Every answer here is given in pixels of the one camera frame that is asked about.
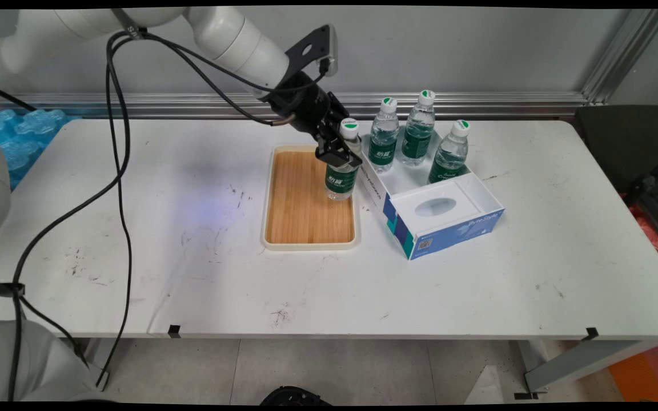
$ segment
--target floor tile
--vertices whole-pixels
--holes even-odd
[[[231,404],[295,385],[332,405],[435,404],[425,341],[250,340],[240,344]]]
[[[237,339],[123,339],[105,393],[120,402],[229,404]]]
[[[577,341],[551,341],[546,350],[554,357],[575,344]],[[487,364],[497,367],[506,403],[622,401],[608,369],[554,385],[539,400],[514,400],[514,393],[527,392],[524,362],[516,341],[429,341],[428,352],[438,404],[463,404]]]
[[[484,366],[496,366],[504,402],[524,392],[524,362],[514,341],[428,341],[438,404],[463,404]]]

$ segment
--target tissue box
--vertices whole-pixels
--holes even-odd
[[[403,132],[400,128],[399,139]],[[504,207],[467,166],[452,179],[426,184],[439,143],[440,137],[434,133],[420,166],[407,167],[394,159],[389,171],[377,174],[367,157],[369,135],[363,137],[363,164],[358,180],[383,218],[387,218],[387,227],[408,260],[487,234],[504,212]]]

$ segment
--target green bottle label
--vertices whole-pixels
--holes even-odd
[[[395,156],[395,144],[398,141],[395,140],[391,144],[386,146],[380,146],[375,144],[374,141],[370,140],[370,161],[377,166],[385,166],[392,162],[392,157]]]
[[[431,174],[428,176],[428,182],[433,184],[440,182],[441,180],[447,180],[451,177],[456,177],[462,171],[462,167],[459,167],[455,170],[449,170],[446,167],[442,167],[441,164],[434,159],[433,166],[431,166]]]
[[[327,189],[333,192],[343,194],[352,191],[355,187],[355,178],[357,177],[357,168],[350,172],[340,172],[332,169],[327,165],[327,174],[324,178],[324,184]]]
[[[420,159],[428,152],[428,144],[431,143],[433,126],[415,124],[405,128],[405,138],[400,150],[404,156],[411,159]]]

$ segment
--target black tape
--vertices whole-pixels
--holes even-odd
[[[181,325],[170,325],[167,333],[171,338],[182,338],[179,336],[179,328],[181,328]]]
[[[588,336],[581,341],[590,341],[598,336],[598,330],[595,327],[586,328],[585,331],[588,332]]]
[[[139,26],[136,25],[136,23],[131,20],[129,15],[126,14],[123,9],[111,9],[110,11],[113,11],[113,14],[115,15],[115,18],[118,19],[118,22],[121,23],[121,26],[123,26],[123,30],[128,33],[132,39],[134,40],[141,40],[143,37],[141,36],[141,32],[139,32]]]
[[[539,400],[537,393],[514,393],[515,400]]]

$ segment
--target robotic arm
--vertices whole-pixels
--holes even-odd
[[[266,88],[301,88],[298,91],[248,90],[316,142],[316,158],[332,166],[358,166],[362,160],[347,148],[339,123],[349,116],[334,97],[324,92],[303,68],[319,62],[321,71],[337,71],[336,32],[322,26],[282,52],[234,7],[154,7],[125,10],[21,10],[15,34],[0,38],[0,85],[24,72],[34,62],[88,39],[124,29],[119,17],[141,28],[159,26],[183,15],[194,31],[194,41],[205,57],[225,70]],[[7,164],[0,149],[0,225],[10,204]],[[7,397],[13,341],[11,322],[0,323],[0,400]],[[88,370],[63,344],[42,327],[25,322],[23,355],[29,366],[17,374],[18,400],[81,400],[92,398],[95,388]]]
[[[125,28],[117,12],[142,28],[160,26],[182,15],[199,50],[225,70],[266,88],[305,86],[280,93],[245,87],[267,102],[284,119],[282,124],[309,133],[318,143],[315,155],[319,160],[335,167],[362,163],[339,133],[339,123],[349,117],[347,110],[331,92],[316,84],[306,86],[311,78],[302,71],[309,63],[318,62],[324,75],[336,74],[336,31],[328,24],[284,53],[230,6],[21,10],[16,33],[0,38],[0,85],[60,50]],[[9,210],[9,195],[7,164],[0,151],[0,225]]]

